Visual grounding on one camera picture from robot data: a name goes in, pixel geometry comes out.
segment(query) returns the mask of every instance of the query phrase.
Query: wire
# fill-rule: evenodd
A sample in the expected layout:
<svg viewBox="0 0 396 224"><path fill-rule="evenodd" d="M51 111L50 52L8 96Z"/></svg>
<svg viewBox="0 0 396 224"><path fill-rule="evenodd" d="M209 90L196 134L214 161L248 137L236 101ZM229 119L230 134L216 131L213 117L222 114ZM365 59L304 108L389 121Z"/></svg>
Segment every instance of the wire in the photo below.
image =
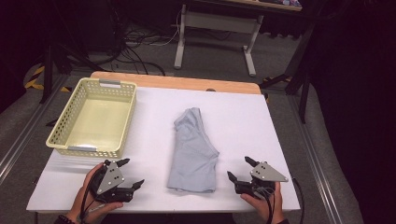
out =
<svg viewBox="0 0 396 224"><path fill-rule="evenodd" d="M131 49L129 46L126 45L126 48L127 48L127 50L130 49L131 52L137 57L137 59L139 59L139 62L142 63L143 68L145 69L145 72L146 72L146 74L148 75L148 74L149 74L148 69L146 68L145 64L143 63L143 61L142 61L142 59L139 57L139 55L138 55L136 52L134 52L134 50Z"/></svg>
<svg viewBox="0 0 396 224"><path fill-rule="evenodd" d="M96 65L100 65L100 64L104 64L104 63L110 63L114 59L118 58L120 56L120 53L121 53L121 49L117 49L117 53L114 54L113 56L111 56L111 57L109 57L107 59L104 59L104 60L101 60L101 61L92 62L92 63L94 63ZM84 66L85 65L84 63L80 63L80 62L75 61L75 60L73 60L71 58L68 58L68 59L76 66Z"/></svg>
<svg viewBox="0 0 396 224"><path fill-rule="evenodd" d="M300 224L303 224L303 222L304 222L304 213L305 213L305 201L304 201L303 191L302 191L302 188L301 188L300 184L298 183L298 181L297 181L297 179L295 177L292 177L291 180L297 186L297 189L300 192L300 197L301 197L301 218L300 218Z"/></svg>
<svg viewBox="0 0 396 224"><path fill-rule="evenodd" d="M101 169L96 170L95 173L93 174L93 176L90 179L90 182L88 182L87 188L85 189L84 192L84 197L82 198L82 204L81 204L81 208L80 208L80 213L79 213L79 219L81 220L81 222L83 222L84 218L85 218L85 213L87 212L87 209L91 206L91 204L94 202L94 200L90 203L90 205L88 205L87 208L84 208L85 206L85 202L87 201L87 196L88 193L90 192L90 188L91 188L91 184L92 184L92 180L93 178L101 171Z"/></svg>
<svg viewBox="0 0 396 224"><path fill-rule="evenodd" d="M215 39L217 39L217 40L226 40L226 39L228 39L228 37L230 37L230 35L231 35L231 31L227 31L227 32L222 32L222 33L227 33L227 35L226 36L224 36L224 37L217 37L217 36L215 36L215 35L213 35L212 33L213 33L213 31L212 31L212 33L211 32L208 32L206 29L201 29L201 28L190 28L189 29L189 31L186 33L186 35L188 35L188 34L190 34L190 33L192 33L192 32L200 32L200 33L203 33L203 34L205 34L205 35L208 35L208 36L210 36L210 37L212 37L212 38L215 38Z"/></svg>
<svg viewBox="0 0 396 224"><path fill-rule="evenodd" d="M133 63L133 64L134 64L134 69L136 70L136 73L137 73L137 74L140 74L140 73L139 73L139 69L137 69L136 63Z"/></svg>
<svg viewBox="0 0 396 224"><path fill-rule="evenodd" d="M265 198L265 201L267 201L267 203L268 203L268 213L269 214L268 214L267 224L271 224L273 216L274 216L274 210L271 206L270 199L265 194L264 194L264 198Z"/></svg>
<svg viewBox="0 0 396 224"><path fill-rule="evenodd" d="M137 72L137 74L139 74L139 70L137 69L137 67L136 67L136 63L135 63L135 60L133 60L133 59L130 59L131 61L130 62L126 62L126 61L123 61L123 60L120 60L120 59L115 59L117 62L120 62L120 63L133 63L134 64L134 68L136 69L136 72ZM156 64L156 63L148 63L148 62L143 62L144 64L149 64L149 65L151 65L151 66L154 66L154 67L156 67L158 70L160 70L161 71L161 74L165 77L166 76L166 74L165 74L165 71L163 70L163 68L161 68L158 64Z"/></svg>
<svg viewBox="0 0 396 224"><path fill-rule="evenodd" d="M180 33L179 24L178 24L178 18L180 16L180 14L181 14L181 10L177 13L177 17L176 17L177 30L172 35L172 37L166 37L166 36L163 36L162 34L152 35L152 33L153 33L152 30L150 30L148 34L145 34L143 31L140 31L139 29L135 29L135 30L129 31L126 34L125 40L133 42L134 46L132 46L132 48L134 48L134 49L139 47L141 44L151 45L151 46L165 46L165 45L171 43L173 40L175 40L176 35ZM150 42L144 42L146 39L151 39L151 38L156 38L156 39L153 41L150 41ZM165 43L156 44L157 42L160 42L164 39L169 39L169 40L167 40Z"/></svg>

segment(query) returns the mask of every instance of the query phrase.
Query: human hand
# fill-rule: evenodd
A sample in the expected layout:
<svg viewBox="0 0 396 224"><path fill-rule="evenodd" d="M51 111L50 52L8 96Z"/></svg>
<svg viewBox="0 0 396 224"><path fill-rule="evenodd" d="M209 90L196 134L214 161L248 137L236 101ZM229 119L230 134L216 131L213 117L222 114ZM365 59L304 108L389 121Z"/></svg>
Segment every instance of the human hand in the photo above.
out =
<svg viewBox="0 0 396 224"><path fill-rule="evenodd" d="M70 210L70 212L68 212L66 214L66 216L70 220L72 220L74 223L79 223L78 217L80 214L81 205L82 205L82 202L84 199L84 194L88 187L88 184L90 183L90 180L91 180L92 176L95 174L95 172L97 170L99 170L102 166L103 166L103 163L99 163L87 173L87 175L85 176L84 183L78 191L78 194L77 194L76 199L73 203L72 209ZM97 209L95 209L94 211L91 211L90 213L87 212L84 221L88 222L88 223L92 223L100 216L106 215L110 211L113 211L114 209L121 208L121 207L123 207L123 203L106 203L106 204L99 203L94 200L91 193L89 192L87 195L85 204L84 204L84 208L86 208L87 211L88 211L88 209L94 209L94 208L97 208Z"/></svg>
<svg viewBox="0 0 396 224"><path fill-rule="evenodd" d="M256 208L257 213L262 219L264 220L268 219L269 209L268 209L267 201L253 198L248 194L241 194L241 198L245 200L247 203L249 203L251 206ZM285 218L283 216L283 211L282 211L282 194L280 193L279 182L275 182L275 192L270 196L269 201L272 208L274 209L272 223L276 224L283 221Z"/></svg>

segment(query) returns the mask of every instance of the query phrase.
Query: white tabletop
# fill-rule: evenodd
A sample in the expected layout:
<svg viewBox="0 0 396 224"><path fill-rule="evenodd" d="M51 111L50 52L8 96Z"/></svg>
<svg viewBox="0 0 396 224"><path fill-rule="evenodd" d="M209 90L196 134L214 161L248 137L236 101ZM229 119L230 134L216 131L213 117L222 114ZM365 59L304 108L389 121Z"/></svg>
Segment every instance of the white tabletop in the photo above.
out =
<svg viewBox="0 0 396 224"><path fill-rule="evenodd" d="M250 181L252 167L245 156L267 161L290 181L281 183L283 209L300 209L274 124L262 95L211 91L138 88L137 101L123 158L125 182L145 179L116 213L245 212L253 208L235 194L228 179ZM205 132L219 151L217 188L213 193L179 192L166 187L175 147L174 121L185 109L201 109ZM85 174L103 159L62 156L53 151L27 210L41 213L70 209Z"/></svg>

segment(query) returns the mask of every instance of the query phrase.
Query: gray fabric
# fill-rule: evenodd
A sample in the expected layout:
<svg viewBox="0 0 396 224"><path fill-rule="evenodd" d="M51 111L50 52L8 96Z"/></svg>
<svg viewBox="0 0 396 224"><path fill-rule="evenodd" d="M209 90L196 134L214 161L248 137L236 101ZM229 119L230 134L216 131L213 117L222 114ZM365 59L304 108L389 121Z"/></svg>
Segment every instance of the gray fabric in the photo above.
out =
<svg viewBox="0 0 396 224"><path fill-rule="evenodd" d="M175 128L175 154L167 187L193 192L215 191L219 152L205 133L200 109L187 109L175 121Z"/></svg>

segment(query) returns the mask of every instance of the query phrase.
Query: yellow basket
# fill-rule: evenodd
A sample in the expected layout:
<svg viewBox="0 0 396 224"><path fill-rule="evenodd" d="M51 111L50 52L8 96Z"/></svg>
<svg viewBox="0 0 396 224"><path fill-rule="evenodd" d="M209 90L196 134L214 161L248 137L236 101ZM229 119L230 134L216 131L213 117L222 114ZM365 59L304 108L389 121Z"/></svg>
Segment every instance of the yellow basket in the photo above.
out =
<svg viewBox="0 0 396 224"><path fill-rule="evenodd" d="M47 146L68 156L120 158L136 104L136 84L82 78Z"/></svg>

